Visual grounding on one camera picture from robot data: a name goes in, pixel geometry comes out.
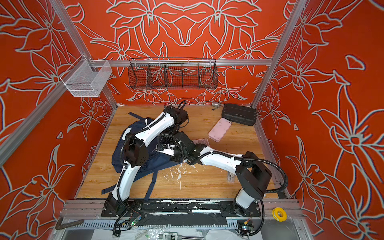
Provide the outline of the navy blue backpack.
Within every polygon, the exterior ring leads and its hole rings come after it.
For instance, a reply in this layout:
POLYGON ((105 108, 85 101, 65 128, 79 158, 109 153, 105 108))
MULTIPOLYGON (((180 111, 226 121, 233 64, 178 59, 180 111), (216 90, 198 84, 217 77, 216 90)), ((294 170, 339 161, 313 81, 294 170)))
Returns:
POLYGON ((138 120, 123 131, 112 155, 112 165, 120 173, 118 182, 102 190, 102 194, 111 193, 115 200, 125 201, 130 197, 133 183, 152 174, 152 181, 144 197, 147 201, 159 171, 181 163, 173 162, 171 156, 156 151, 157 134, 152 131, 154 125, 159 125, 166 118, 163 113, 156 119, 143 118, 132 112, 129 115, 138 120))

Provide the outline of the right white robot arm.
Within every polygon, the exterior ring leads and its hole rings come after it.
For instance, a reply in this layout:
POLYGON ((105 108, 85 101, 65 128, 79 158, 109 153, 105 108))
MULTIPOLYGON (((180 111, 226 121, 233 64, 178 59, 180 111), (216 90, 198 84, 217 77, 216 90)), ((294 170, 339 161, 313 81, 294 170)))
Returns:
POLYGON ((191 166, 207 165, 234 174, 241 184, 241 190, 237 193, 230 212, 239 216, 248 215, 252 203, 261 202, 265 194, 282 192, 288 187, 288 176, 277 164, 260 159, 249 151, 244 155, 232 155, 204 144, 195 144, 184 132, 176 135, 161 133, 157 137, 157 151, 171 156, 172 160, 183 161, 191 166), (268 166, 276 169, 283 177, 283 183, 277 189, 267 189, 273 176, 268 166))

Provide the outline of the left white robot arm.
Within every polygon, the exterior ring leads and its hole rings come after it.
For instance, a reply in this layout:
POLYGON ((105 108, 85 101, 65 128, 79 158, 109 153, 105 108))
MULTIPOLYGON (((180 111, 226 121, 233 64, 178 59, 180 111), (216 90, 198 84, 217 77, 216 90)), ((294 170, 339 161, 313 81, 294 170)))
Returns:
POLYGON ((102 194, 108 194, 102 217, 139 212, 142 202, 129 202, 133 183, 153 176, 144 197, 148 201, 158 172, 188 160, 194 143, 180 132, 189 123, 185 105, 186 101, 182 101, 178 107, 165 106, 156 119, 135 115, 138 121, 124 130, 112 156, 112 165, 121 175, 115 185, 102 190, 102 194))

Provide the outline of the white pink calculator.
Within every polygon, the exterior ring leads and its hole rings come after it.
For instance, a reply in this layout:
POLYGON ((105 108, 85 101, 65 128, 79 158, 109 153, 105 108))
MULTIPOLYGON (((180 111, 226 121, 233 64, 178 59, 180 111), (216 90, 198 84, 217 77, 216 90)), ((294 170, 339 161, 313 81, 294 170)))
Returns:
POLYGON ((198 139, 198 140, 193 140, 194 144, 203 144, 206 146, 210 146, 209 140, 208 139, 198 139))

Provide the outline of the pink pencil case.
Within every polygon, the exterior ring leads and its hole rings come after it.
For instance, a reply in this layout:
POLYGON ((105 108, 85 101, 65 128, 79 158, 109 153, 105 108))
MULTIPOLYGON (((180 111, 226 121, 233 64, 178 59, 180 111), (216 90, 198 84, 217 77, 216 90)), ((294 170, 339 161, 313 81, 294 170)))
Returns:
POLYGON ((225 136, 226 132, 231 127, 231 125, 232 125, 231 121, 225 118, 220 118, 219 121, 208 133, 209 138, 215 142, 221 141, 222 138, 225 136))

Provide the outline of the black hard plastic case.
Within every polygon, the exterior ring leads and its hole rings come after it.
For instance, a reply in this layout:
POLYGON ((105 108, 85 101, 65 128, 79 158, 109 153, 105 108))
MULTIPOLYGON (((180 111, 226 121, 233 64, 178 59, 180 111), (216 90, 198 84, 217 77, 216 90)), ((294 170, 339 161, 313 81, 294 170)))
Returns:
POLYGON ((253 126, 257 120, 257 111, 246 106, 224 104, 222 118, 234 123, 253 126))

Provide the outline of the yellow tape roll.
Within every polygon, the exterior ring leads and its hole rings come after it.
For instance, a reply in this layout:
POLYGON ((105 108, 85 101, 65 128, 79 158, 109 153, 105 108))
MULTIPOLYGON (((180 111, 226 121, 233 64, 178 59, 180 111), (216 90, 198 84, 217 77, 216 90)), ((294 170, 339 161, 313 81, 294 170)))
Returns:
POLYGON ((278 222, 284 222, 287 220, 288 215, 283 208, 276 207, 272 210, 273 218, 278 222))

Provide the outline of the rusty metal bracket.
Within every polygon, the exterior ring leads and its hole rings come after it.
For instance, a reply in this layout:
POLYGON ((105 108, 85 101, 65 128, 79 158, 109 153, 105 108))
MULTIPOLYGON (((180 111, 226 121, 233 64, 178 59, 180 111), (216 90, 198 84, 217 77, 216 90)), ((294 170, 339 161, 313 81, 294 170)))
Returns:
POLYGON ((63 218, 58 219, 55 225, 56 230, 63 230, 63 229, 72 228, 72 227, 81 225, 84 223, 85 220, 77 220, 77 221, 68 222, 68 223, 63 223, 63 221, 64 221, 63 218))

